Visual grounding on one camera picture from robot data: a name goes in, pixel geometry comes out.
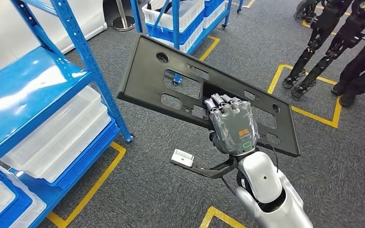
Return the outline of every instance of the black shoe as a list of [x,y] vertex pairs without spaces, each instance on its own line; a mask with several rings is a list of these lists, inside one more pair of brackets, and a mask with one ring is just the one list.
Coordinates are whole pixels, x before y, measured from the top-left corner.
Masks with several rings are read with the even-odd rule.
[[336,83],[332,88],[331,88],[331,93],[340,96],[342,94],[344,94],[346,91],[346,85],[341,84],[341,83]]
[[355,102],[355,99],[356,99],[356,94],[346,92],[339,99],[339,103],[343,107],[350,108]]

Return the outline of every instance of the orange logo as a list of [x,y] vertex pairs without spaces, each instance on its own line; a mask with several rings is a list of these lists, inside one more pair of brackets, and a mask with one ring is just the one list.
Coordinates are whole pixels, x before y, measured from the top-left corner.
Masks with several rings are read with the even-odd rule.
[[239,131],[239,135],[240,135],[240,136],[243,136],[243,135],[248,134],[248,133],[250,133],[250,132],[248,131],[248,129],[244,129],[244,130],[242,130],[242,131]]

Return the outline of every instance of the cable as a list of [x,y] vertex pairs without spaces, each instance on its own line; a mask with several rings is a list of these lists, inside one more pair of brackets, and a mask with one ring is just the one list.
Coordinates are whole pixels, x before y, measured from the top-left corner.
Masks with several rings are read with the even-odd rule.
[[223,177],[221,177],[221,180],[227,186],[227,188],[233,193],[233,195],[236,195],[236,194],[234,194],[233,189],[231,189],[230,185],[226,182],[226,180]]
[[276,172],[279,172],[278,155],[276,154],[275,147],[273,147],[271,144],[265,144],[265,145],[272,147],[272,150],[275,153],[275,157],[276,157]]

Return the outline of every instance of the white wall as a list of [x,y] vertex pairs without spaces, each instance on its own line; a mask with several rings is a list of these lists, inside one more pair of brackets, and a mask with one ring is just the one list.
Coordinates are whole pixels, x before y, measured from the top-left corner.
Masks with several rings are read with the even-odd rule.
[[[68,0],[86,39],[107,29],[103,0]],[[30,6],[39,23],[56,46],[64,53],[72,50],[59,19]],[[39,42],[9,0],[0,0],[0,69],[39,46]]]

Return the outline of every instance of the metal stanchion base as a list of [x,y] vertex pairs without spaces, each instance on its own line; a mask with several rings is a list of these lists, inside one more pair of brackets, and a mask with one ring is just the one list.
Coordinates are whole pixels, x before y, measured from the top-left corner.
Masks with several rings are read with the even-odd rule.
[[121,31],[121,32],[129,31],[129,30],[135,28],[135,20],[133,17],[126,16],[125,19],[126,19],[126,25],[127,25],[126,28],[124,27],[124,25],[122,23],[121,17],[118,17],[115,20],[113,20],[113,28],[115,30]]

